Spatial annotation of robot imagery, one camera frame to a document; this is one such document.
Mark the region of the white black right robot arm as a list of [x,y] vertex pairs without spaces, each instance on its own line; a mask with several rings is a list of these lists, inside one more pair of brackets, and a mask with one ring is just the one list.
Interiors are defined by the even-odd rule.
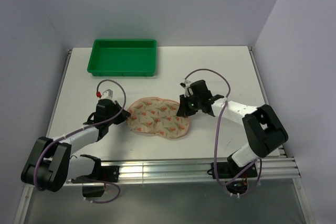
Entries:
[[225,162],[213,162],[213,178],[242,177],[255,161],[268,156],[287,142],[288,133],[271,106],[250,106],[230,101],[221,94],[213,95],[205,80],[185,80],[180,85],[184,88],[184,94],[180,95],[177,116],[186,118],[201,111],[216,117],[216,145],[219,142],[222,119],[235,122],[245,130],[247,143],[228,156]]

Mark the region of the pink floral mesh laundry bag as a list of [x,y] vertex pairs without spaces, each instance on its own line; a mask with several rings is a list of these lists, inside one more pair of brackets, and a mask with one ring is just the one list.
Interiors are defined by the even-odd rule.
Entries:
[[188,133],[189,118],[177,116],[180,104],[173,100],[146,97],[135,101],[128,108],[129,128],[137,133],[177,139]]

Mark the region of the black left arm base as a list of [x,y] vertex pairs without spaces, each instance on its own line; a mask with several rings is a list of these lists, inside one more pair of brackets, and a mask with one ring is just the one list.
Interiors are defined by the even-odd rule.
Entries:
[[[121,188],[117,185],[119,179],[118,165],[104,166],[101,159],[88,154],[79,157],[71,156],[69,171],[66,181],[73,184],[101,183],[102,186],[83,186],[84,200],[92,204],[106,204],[116,200],[121,194]],[[106,193],[106,188],[113,186],[117,194],[109,200],[98,200]]]

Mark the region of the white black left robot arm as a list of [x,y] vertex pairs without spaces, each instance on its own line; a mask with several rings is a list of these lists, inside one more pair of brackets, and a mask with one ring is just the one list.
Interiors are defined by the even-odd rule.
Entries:
[[131,116],[117,101],[100,99],[81,128],[57,138],[39,137],[21,172],[25,184],[40,191],[57,192],[68,180],[85,177],[91,182],[102,176],[101,159],[88,154],[72,155],[87,145],[103,139],[109,127]]

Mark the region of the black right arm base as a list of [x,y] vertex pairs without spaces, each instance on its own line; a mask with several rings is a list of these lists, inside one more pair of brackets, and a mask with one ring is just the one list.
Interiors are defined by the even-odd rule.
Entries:
[[[218,179],[225,179],[226,190],[231,197],[240,198],[254,190],[260,181],[262,167],[257,171],[256,162],[251,162],[244,167],[238,167],[231,162],[217,163]],[[249,188],[248,179],[257,178],[256,182]]]

